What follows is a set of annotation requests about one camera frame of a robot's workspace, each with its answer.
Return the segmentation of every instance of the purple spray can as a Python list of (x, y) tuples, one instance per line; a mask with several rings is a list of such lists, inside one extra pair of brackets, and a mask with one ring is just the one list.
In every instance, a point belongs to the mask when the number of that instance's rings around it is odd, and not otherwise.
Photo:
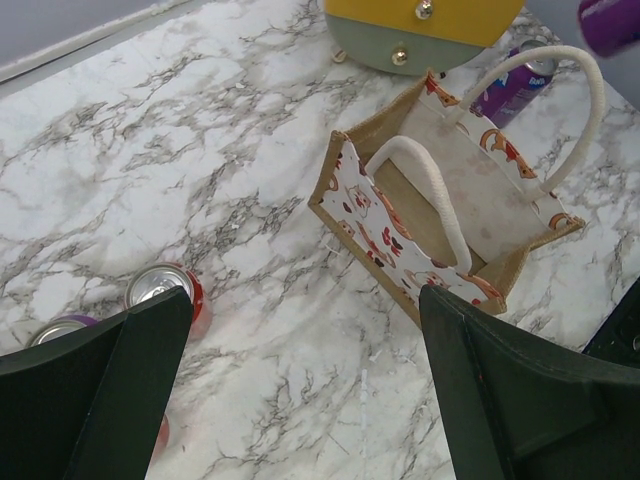
[[(511, 50), (509, 57), (545, 46), (537, 40), (526, 40), (519, 48)], [(517, 67), (493, 82), (472, 108), (484, 114), (496, 127), (503, 128), (551, 83), (557, 68), (558, 62), (552, 58)]]
[(582, 0), (578, 22), (589, 48), (611, 57), (640, 40), (640, 0)]

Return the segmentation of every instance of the white rope handle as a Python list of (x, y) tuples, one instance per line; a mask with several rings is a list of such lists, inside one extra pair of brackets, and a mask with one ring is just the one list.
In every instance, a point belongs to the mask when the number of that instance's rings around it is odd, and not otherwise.
[(455, 125), (460, 118), (469, 110), (473, 101), (478, 98), (495, 80), (500, 78), (507, 72), (510, 72), (520, 65), (534, 60), (544, 60), (554, 58), (558, 60), (573, 60), (579, 63), (587, 76), (589, 89), (591, 92), (591, 112), (589, 120), (582, 131), (582, 135), (573, 147), (573, 150), (562, 165), (540, 186), (533, 187), (529, 191), (524, 192), (525, 199), (529, 202), (535, 202), (543, 196), (547, 195), (571, 173), (571, 171), (584, 159), (589, 150), (589, 145), (595, 137), (596, 131), (604, 117), (606, 98), (604, 95), (604, 79), (594, 58), (584, 50), (565, 45), (540, 47), (526, 50), (519, 53), (498, 65), (491, 70), (484, 79), (471, 90), (464, 99), (456, 106), (456, 108), (445, 117), (447, 125)]
[(462, 236), (458, 217), (453, 210), (453, 205), (451, 205), (449, 192), (440, 174), (440, 169), (426, 148), (409, 137), (395, 136), (388, 140), (371, 157), (365, 167), (367, 175), (373, 178), (373, 175), (385, 160), (391, 158), (391, 155), (397, 151), (403, 151), (415, 159), (416, 168), (412, 173), (415, 173), (416, 178), (412, 178), (412, 180), (416, 181), (420, 193), (440, 215), (444, 233), (456, 257), (457, 264), (454, 267), (456, 272), (469, 273), (469, 270), (471, 270), (471, 252), (469, 252), (467, 242), (464, 241)]

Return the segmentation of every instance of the marble countertop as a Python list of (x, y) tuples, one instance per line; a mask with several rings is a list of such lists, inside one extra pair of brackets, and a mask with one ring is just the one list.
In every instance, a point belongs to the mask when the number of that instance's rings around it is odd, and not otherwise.
[[(526, 36), (450, 72), (462, 93)], [(193, 268), (190, 345), (151, 480), (454, 478), (421, 334), (306, 208), (333, 128), (412, 81), (330, 60), (315, 1), (215, 2), (0, 100), (0, 351), (64, 313), (118, 312), (131, 275)], [(578, 349), (640, 274), (640, 115), (607, 88), (558, 192), (589, 223), (535, 252), (506, 321)], [(563, 66), (508, 127), (548, 172), (588, 112)]]

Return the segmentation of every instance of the yellow lid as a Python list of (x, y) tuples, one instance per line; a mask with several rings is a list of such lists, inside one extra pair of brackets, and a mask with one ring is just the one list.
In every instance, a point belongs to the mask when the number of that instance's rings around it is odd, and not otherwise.
[(433, 14), (416, 15), (420, 0), (325, 0), (329, 15), (454, 42), (490, 47), (525, 0), (432, 0)]

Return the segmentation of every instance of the gift bag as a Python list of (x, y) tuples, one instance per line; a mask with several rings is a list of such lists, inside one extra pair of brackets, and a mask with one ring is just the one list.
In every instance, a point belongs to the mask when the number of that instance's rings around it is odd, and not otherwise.
[[(471, 104), (513, 68), (549, 57), (582, 66), (591, 110), (569, 156), (541, 181)], [(428, 74), (375, 116), (332, 133), (309, 205), (418, 325), (425, 284), (503, 313), (529, 252), (584, 226), (553, 189), (584, 158), (604, 109), (598, 65), (574, 47), (509, 58), (461, 101)]]

